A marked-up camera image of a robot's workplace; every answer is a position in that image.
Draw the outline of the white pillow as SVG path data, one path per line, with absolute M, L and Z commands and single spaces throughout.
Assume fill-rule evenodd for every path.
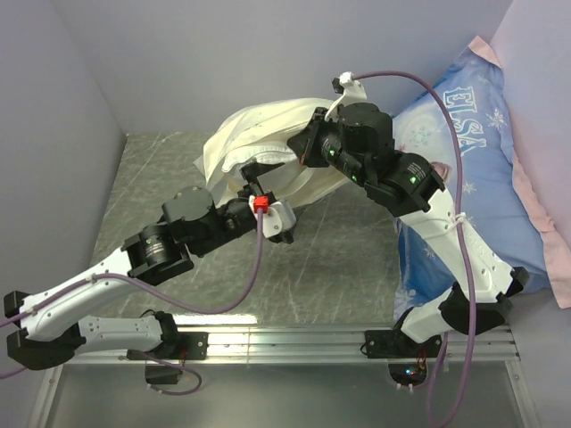
M 221 171 L 230 176 L 240 177 L 240 169 L 253 161 L 273 166 L 297 161 L 297 156 L 287 146 L 285 138 L 271 137 L 269 140 L 231 149 L 222 159 Z

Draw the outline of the cream pillowcase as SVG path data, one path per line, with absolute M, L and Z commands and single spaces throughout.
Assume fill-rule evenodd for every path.
M 203 146 L 205 187 L 215 204 L 220 206 L 235 198 L 245 185 L 241 174 L 236 177 L 221 171 L 225 154 L 271 137 L 287 141 L 307 126 L 316 108 L 328 108 L 332 103 L 323 98 L 290 99 L 246 107 L 229 116 Z M 311 169 L 298 159 L 261 177 L 265 190 L 294 208 L 312 204 L 348 182 L 347 177 L 332 167 Z

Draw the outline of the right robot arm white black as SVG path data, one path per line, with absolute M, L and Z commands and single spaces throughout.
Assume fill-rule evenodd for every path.
M 420 307 L 407 309 L 389 342 L 410 357 L 424 343 L 454 330 L 483 333 L 503 324 L 510 297 L 522 292 L 529 274 L 493 254 L 455 208 L 450 191 L 422 156 L 398 151 L 393 120 L 372 103 L 342 107 L 336 119 L 318 107 L 287 146 L 310 168 L 332 167 L 363 188 L 367 197 L 411 227 L 453 275 L 451 287 Z

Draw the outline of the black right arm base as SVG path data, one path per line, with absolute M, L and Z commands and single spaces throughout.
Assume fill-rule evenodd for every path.
M 427 361 L 438 356 L 442 345 L 439 335 L 416 343 L 397 330 L 367 330 L 360 352 L 367 359 L 386 360 L 396 386 L 413 391 L 427 384 Z

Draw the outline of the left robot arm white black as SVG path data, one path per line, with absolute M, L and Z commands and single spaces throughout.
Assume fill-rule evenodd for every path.
M 8 357 L 35 371 L 105 350 L 126 350 L 134 359 L 178 358 L 185 340 L 171 314 L 104 318 L 93 316 L 93 311 L 135 291 L 175 305 L 158 291 L 159 284 L 192 270 L 193 257 L 201 258 L 251 231 L 259 247 L 265 239 L 291 243 L 296 223 L 291 206 L 259 180 L 278 168 L 249 162 L 240 170 L 243 188 L 220 206 L 207 189 L 184 188 L 162 204 L 158 221 L 85 272 L 45 292 L 6 294 L 1 325 L 17 327 L 6 338 Z

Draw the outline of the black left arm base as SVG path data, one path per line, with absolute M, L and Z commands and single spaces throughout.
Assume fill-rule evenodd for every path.
M 162 386 L 176 386 L 183 375 L 192 375 L 196 385 L 187 393 L 200 389 L 202 377 L 187 363 L 189 361 L 204 361 L 207 356 L 209 335 L 205 332 L 178 333 L 173 341 L 165 342 L 153 350 L 128 350 L 127 360 L 141 360 L 154 365 L 145 366 L 145 382 L 150 389 L 166 395 L 181 395 L 178 391 L 165 391 Z

